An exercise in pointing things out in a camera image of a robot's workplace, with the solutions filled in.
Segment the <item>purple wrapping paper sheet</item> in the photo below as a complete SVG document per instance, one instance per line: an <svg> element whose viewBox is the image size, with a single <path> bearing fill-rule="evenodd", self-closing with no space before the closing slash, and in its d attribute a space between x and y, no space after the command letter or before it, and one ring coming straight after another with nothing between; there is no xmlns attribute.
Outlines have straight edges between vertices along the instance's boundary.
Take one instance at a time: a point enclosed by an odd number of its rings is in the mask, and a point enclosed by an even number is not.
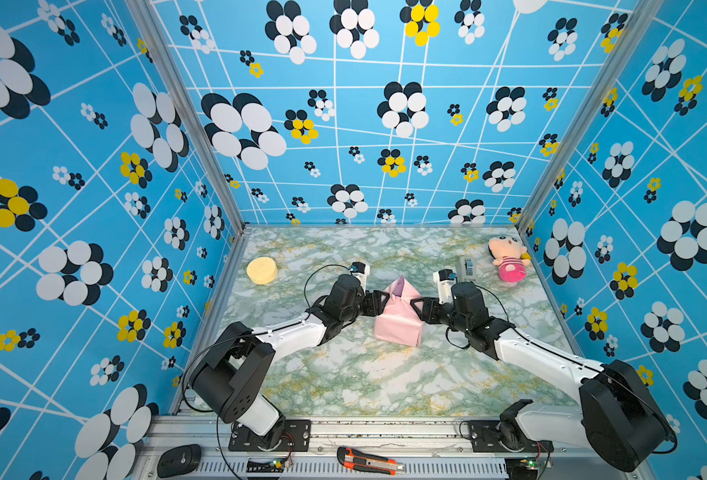
<svg viewBox="0 0 707 480"><path fill-rule="evenodd" d="M423 295L403 276L399 276L385 292L389 294L389 300L383 313L375 318L375 338L409 347L420 346L423 321L413 310L411 302L421 299Z"/></svg>

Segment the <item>small grey white device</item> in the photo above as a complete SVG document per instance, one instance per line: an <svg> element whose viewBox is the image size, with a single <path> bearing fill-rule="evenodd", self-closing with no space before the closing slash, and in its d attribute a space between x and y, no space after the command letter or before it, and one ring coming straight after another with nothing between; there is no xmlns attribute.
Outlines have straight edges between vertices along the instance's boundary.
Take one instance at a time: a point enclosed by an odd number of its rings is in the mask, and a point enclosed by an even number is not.
<svg viewBox="0 0 707 480"><path fill-rule="evenodd" d="M477 263L469 256L459 258L459 266L457 266L457 280L459 282L477 282L479 279L479 271L477 271Z"/></svg>

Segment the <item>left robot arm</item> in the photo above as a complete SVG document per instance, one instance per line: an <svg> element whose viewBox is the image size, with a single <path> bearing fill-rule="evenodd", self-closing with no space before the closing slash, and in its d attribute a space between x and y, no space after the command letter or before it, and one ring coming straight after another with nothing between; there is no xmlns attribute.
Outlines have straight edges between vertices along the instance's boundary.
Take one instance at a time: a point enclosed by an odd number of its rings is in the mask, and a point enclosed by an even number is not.
<svg viewBox="0 0 707 480"><path fill-rule="evenodd" d="M192 362L182 387L219 420L244 426L261 448L273 449L285 434L286 416L261 394L272 363L328 343L357 318L382 314L388 301L385 291L365 290L365 275L341 275L329 294L291 320L263 329L230 324Z"/></svg>

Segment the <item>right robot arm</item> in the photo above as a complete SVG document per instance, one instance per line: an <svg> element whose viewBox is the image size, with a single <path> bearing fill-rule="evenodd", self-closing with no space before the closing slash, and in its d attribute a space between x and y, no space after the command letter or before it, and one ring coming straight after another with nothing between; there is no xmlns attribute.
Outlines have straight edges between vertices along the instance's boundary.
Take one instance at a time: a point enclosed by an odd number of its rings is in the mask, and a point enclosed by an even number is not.
<svg viewBox="0 0 707 480"><path fill-rule="evenodd" d="M485 289L473 282L439 284L439 297L421 297L411 308L421 321L463 334L469 348L517 366L557 387L573 407L537 407L521 399L499 416L505 448L527 441L551 441L589 448L622 471L636 470L649 456L663 455L679 440L639 374L627 363L601 363L579 357L521 331L507 316L495 317Z"/></svg>

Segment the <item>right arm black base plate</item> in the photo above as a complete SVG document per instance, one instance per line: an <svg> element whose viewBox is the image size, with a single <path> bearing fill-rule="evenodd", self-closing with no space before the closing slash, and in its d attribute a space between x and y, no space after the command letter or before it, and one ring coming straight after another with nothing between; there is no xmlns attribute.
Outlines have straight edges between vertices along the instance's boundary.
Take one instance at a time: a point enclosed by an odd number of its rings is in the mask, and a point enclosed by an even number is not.
<svg viewBox="0 0 707 480"><path fill-rule="evenodd" d="M469 420L465 425L465 436L475 453L545 455L555 451L551 441L535 441L523 436L519 436L511 446L505 445L505 435L499 431L499 421Z"/></svg>

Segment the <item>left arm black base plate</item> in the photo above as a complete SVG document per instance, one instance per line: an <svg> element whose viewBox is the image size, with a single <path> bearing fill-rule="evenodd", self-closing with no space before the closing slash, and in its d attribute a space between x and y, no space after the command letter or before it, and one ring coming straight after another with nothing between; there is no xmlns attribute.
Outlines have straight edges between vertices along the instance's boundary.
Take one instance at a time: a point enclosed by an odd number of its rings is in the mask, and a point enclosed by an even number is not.
<svg viewBox="0 0 707 480"><path fill-rule="evenodd" d="M258 435L248 426L239 424L232 432L228 449L231 452L308 452L311 427L310 420L281 417L265 435Z"/></svg>

